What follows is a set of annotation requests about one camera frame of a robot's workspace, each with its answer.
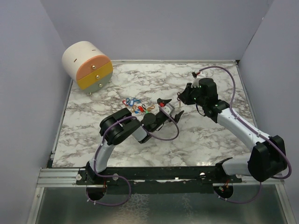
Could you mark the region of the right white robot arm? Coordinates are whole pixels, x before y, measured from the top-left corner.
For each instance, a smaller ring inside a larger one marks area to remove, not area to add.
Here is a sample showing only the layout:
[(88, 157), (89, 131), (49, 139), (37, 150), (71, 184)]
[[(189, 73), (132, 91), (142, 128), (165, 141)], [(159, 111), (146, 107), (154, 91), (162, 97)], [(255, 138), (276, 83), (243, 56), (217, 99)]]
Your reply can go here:
[(232, 175), (252, 176), (259, 182), (273, 178), (287, 168), (283, 139), (259, 131), (243, 120), (226, 101), (218, 98), (216, 83), (211, 78), (197, 78), (187, 83), (178, 98), (185, 105), (197, 105), (204, 115), (233, 133), (251, 152), (242, 158), (229, 158), (219, 163), (215, 179), (226, 182)]

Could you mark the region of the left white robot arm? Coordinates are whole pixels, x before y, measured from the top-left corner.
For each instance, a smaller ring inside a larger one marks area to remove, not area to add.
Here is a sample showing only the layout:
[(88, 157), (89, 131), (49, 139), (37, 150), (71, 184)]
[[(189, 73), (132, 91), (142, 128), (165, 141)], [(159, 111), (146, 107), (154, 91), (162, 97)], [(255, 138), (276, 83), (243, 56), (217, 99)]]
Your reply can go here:
[[(157, 114), (148, 112), (142, 120), (139, 120), (127, 108), (124, 108), (100, 122), (102, 140), (93, 158), (87, 165), (91, 168), (87, 173), (87, 179), (91, 183), (98, 184), (103, 180), (103, 171), (107, 168), (107, 162), (114, 148), (129, 136), (133, 136), (141, 144), (147, 142), (150, 138), (171, 141), (178, 137), (178, 122), (184, 111), (179, 112), (173, 117), (172, 114), (175, 111), (175, 107), (171, 104), (171, 99), (158, 98), (157, 104), (159, 112)], [(177, 130), (175, 137), (163, 139), (155, 136), (153, 133), (160, 130), (167, 121), (175, 125)]]

